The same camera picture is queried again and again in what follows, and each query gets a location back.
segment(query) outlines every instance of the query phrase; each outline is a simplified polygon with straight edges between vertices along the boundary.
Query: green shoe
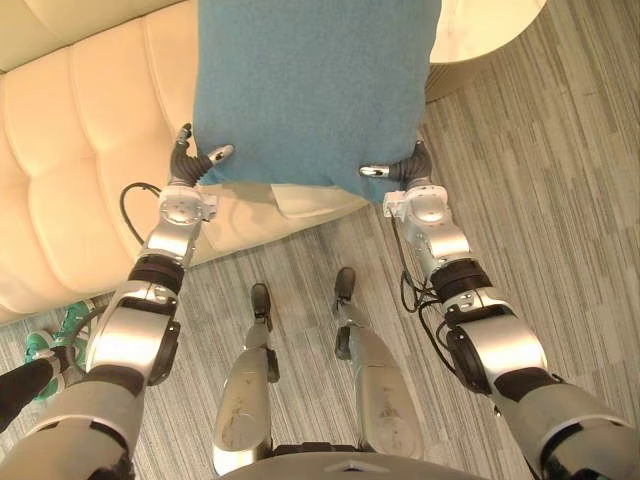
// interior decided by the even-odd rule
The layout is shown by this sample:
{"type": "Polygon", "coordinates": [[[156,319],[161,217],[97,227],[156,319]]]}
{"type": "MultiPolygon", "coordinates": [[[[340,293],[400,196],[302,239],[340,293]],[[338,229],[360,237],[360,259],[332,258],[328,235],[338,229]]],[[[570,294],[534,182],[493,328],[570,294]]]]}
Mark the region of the green shoe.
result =
{"type": "Polygon", "coordinates": [[[64,377],[62,375],[57,375],[49,381],[47,386],[44,387],[38,395],[35,396],[34,400],[46,400],[47,398],[54,396],[56,393],[60,393],[64,390],[64,387],[64,377]]]}
{"type": "MultiPolygon", "coordinates": [[[[36,330],[27,335],[27,347],[24,352],[24,363],[33,362],[38,352],[49,350],[53,346],[53,337],[45,330],[36,330]]],[[[46,387],[36,395],[34,400],[45,400],[64,389],[62,375],[52,378],[46,387]]]]}
{"type": "Polygon", "coordinates": [[[24,352],[24,363],[33,361],[38,350],[49,350],[53,344],[53,337],[45,330],[36,330],[27,335],[27,347],[24,352]]]}
{"type": "MultiPolygon", "coordinates": [[[[60,330],[53,334],[53,346],[69,346],[71,333],[75,330],[76,325],[84,320],[84,318],[95,308],[91,300],[83,300],[67,307],[64,321],[60,326],[60,330]]],[[[91,336],[91,324],[86,325],[80,330],[80,333],[73,342],[76,352],[76,363],[80,368],[84,368],[86,364],[87,344],[91,336]]]]}

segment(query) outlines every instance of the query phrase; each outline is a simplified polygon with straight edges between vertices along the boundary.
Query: black cable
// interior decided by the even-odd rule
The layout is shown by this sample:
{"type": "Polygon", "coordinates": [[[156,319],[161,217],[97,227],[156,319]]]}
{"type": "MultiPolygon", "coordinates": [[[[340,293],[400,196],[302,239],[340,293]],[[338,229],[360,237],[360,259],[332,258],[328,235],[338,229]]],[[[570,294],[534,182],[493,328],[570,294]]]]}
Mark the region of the black cable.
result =
{"type": "Polygon", "coordinates": [[[402,300],[402,306],[409,313],[415,313],[416,311],[418,312],[418,317],[420,318],[420,323],[422,324],[422,328],[427,333],[427,336],[429,337],[429,341],[431,342],[431,345],[433,346],[434,350],[438,354],[438,357],[440,358],[444,366],[447,367],[447,369],[455,375],[456,373],[455,368],[453,368],[451,363],[449,363],[449,361],[446,359],[446,357],[442,353],[442,350],[440,350],[440,347],[438,346],[438,344],[440,344],[446,350],[449,350],[449,348],[440,340],[440,337],[439,337],[439,332],[444,327],[445,322],[442,322],[440,323],[440,325],[438,325],[438,329],[436,330],[436,336],[434,337],[433,332],[427,325],[427,322],[424,319],[424,316],[422,314],[425,308],[430,307],[435,303],[440,303],[440,300],[436,295],[436,293],[434,292],[433,288],[426,288],[427,282],[429,281],[429,279],[425,278],[421,286],[416,285],[416,282],[411,276],[411,273],[409,273],[409,268],[407,267],[407,261],[404,256],[404,251],[402,250],[400,235],[398,233],[398,226],[396,224],[395,217],[393,216],[391,217],[391,225],[393,226],[393,235],[395,236],[396,245],[398,246],[400,262],[402,263],[402,275],[400,276],[400,299],[402,300]],[[409,304],[407,303],[407,299],[405,296],[405,289],[404,289],[405,284],[409,286],[409,288],[411,289],[411,293],[413,295],[412,307],[410,307],[409,304]],[[424,301],[425,297],[429,297],[430,300],[425,302],[424,301]]]}
{"type": "Polygon", "coordinates": [[[442,350],[440,350],[440,347],[438,346],[438,343],[436,342],[436,339],[433,336],[433,332],[431,332],[431,329],[427,325],[427,322],[424,319],[424,316],[422,315],[422,311],[425,308],[429,307],[429,305],[430,305],[429,302],[425,302],[418,309],[418,317],[420,318],[420,323],[422,324],[422,328],[427,333],[427,336],[429,337],[429,341],[431,342],[431,345],[433,345],[433,348],[435,349],[436,353],[438,354],[438,357],[440,358],[444,366],[447,367],[447,370],[449,370],[451,373],[455,375],[456,374],[455,368],[453,368],[453,366],[445,358],[444,354],[442,353],[442,350]]]}
{"type": "Polygon", "coordinates": [[[396,224],[396,218],[391,216],[391,226],[393,227],[393,235],[396,237],[396,245],[398,246],[398,253],[400,254],[400,262],[402,262],[402,275],[406,276],[406,281],[414,291],[420,291],[420,288],[416,285],[413,277],[409,273],[407,267],[407,260],[404,257],[404,251],[402,250],[402,242],[400,241],[400,234],[398,233],[398,225],[396,224]]]}
{"type": "Polygon", "coordinates": [[[127,214],[127,208],[124,205],[124,199],[127,196],[127,192],[132,188],[142,188],[143,190],[149,190],[156,197],[160,195],[160,189],[155,185],[151,185],[150,183],[134,182],[124,187],[120,192],[120,215],[122,215],[122,219],[124,220],[124,223],[126,223],[127,227],[129,227],[129,231],[131,232],[131,234],[136,238],[138,243],[142,245],[144,243],[144,240],[138,234],[137,230],[131,223],[131,220],[129,219],[129,215],[127,214]]]}
{"type": "Polygon", "coordinates": [[[96,308],[95,310],[91,310],[82,319],[82,321],[80,321],[76,325],[76,327],[73,329],[73,331],[69,335],[69,343],[67,344],[67,348],[65,349],[65,356],[67,357],[67,363],[69,364],[69,368],[73,368],[74,370],[76,370],[82,376],[86,375],[86,372],[84,370],[82,370],[80,368],[80,366],[78,365],[78,363],[76,362],[75,347],[73,346],[73,344],[75,343],[76,338],[78,337],[78,334],[80,333],[80,330],[82,330],[95,317],[97,317],[98,315],[104,313],[106,308],[107,307],[100,307],[100,308],[96,308]]]}
{"type": "Polygon", "coordinates": [[[447,324],[447,322],[445,322],[444,320],[442,322],[440,322],[440,325],[438,325],[438,328],[436,328],[436,340],[438,340],[438,343],[440,345],[442,345],[442,347],[445,350],[449,350],[449,346],[442,340],[442,337],[440,336],[440,332],[442,331],[442,329],[444,328],[444,326],[447,324]]]}

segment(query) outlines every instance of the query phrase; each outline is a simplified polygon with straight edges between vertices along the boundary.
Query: teal cushion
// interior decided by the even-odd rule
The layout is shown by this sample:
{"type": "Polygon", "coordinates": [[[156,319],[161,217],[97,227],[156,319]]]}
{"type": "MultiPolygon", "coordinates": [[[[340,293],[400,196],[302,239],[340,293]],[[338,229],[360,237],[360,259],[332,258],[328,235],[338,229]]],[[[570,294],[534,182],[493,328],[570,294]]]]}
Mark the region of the teal cushion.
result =
{"type": "Polygon", "coordinates": [[[194,133],[235,154],[202,183],[397,189],[358,167],[413,151],[434,0],[201,0],[194,133]]]}

